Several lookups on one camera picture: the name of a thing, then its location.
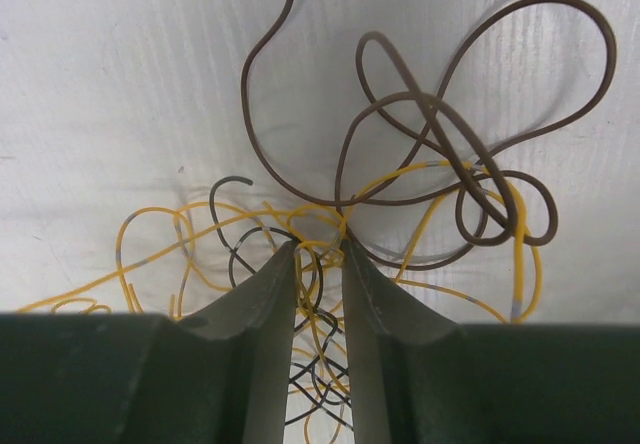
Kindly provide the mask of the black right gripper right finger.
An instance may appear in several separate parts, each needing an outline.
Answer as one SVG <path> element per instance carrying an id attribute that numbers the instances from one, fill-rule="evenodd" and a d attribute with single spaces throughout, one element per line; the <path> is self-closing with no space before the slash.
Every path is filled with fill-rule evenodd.
<path id="1" fill-rule="evenodd" d="M 459 324 L 344 242 L 359 443 L 635 443 L 639 330 Z"/>

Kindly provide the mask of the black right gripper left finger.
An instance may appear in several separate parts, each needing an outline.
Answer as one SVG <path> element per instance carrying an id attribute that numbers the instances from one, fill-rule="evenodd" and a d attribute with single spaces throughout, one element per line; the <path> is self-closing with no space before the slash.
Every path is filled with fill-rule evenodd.
<path id="1" fill-rule="evenodd" d="M 4 314 L 5 443 L 279 443 L 294 246 L 200 311 Z"/>

